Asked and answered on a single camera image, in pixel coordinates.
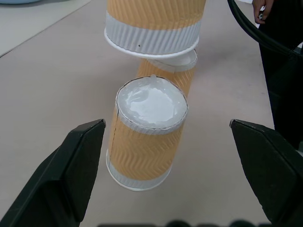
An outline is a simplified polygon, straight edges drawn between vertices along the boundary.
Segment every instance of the gray table surface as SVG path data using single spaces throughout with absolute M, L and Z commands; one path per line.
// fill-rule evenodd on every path
M 250 5 L 241 8 L 252 16 Z M 227 2 L 206 4 L 183 138 L 167 180 L 148 192 L 118 186 L 105 164 L 116 93 L 139 65 L 106 43 L 105 12 L 106 1 L 93 0 L 0 58 L 0 218 L 71 129 L 104 118 L 98 175 L 82 227 L 266 221 L 229 122 L 272 128 L 273 120 L 258 44 L 236 23 Z

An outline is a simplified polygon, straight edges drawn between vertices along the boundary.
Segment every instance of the person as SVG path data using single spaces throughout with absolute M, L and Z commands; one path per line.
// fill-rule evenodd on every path
M 303 41 L 303 0 L 253 0 L 252 5 L 260 31 L 292 50 Z M 275 129 L 298 149 L 303 139 L 303 62 L 263 46 L 260 51 Z

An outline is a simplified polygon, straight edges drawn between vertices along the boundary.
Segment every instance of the paper cup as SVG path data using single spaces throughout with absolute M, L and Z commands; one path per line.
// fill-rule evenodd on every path
M 199 41 L 206 0 L 107 0 L 105 38 L 125 53 L 176 57 Z
M 121 186 L 144 191 L 170 172 L 188 105 L 166 79 L 144 77 L 124 85 L 116 97 L 107 167 Z
M 177 58 L 167 60 L 142 59 L 137 78 L 157 75 L 177 85 L 188 96 L 197 63 L 197 53 L 192 50 Z

